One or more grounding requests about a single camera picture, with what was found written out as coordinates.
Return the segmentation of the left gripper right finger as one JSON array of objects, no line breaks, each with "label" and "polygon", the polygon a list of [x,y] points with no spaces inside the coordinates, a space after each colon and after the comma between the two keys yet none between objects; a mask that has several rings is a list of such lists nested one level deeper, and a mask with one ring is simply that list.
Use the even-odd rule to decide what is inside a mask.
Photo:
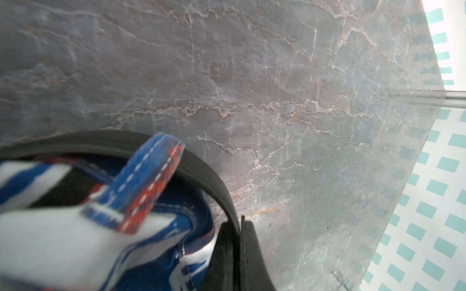
[{"label": "left gripper right finger", "polygon": [[240,290],[275,291],[268,274],[253,222],[241,217]]}]

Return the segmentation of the blue patterned trousers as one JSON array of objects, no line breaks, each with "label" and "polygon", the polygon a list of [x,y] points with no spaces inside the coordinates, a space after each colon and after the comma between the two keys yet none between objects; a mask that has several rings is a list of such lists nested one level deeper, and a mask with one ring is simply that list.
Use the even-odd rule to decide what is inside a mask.
[{"label": "blue patterned trousers", "polygon": [[1,289],[199,290],[217,232],[186,155],[166,133],[1,149]]}]

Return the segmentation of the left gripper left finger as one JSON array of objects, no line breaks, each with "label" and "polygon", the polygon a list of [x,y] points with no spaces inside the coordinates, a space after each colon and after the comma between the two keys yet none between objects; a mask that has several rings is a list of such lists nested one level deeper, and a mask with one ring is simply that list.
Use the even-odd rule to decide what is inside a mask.
[{"label": "left gripper left finger", "polygon": [[221,225],[200,291],[239,290],[239,235],[230,221]]}]

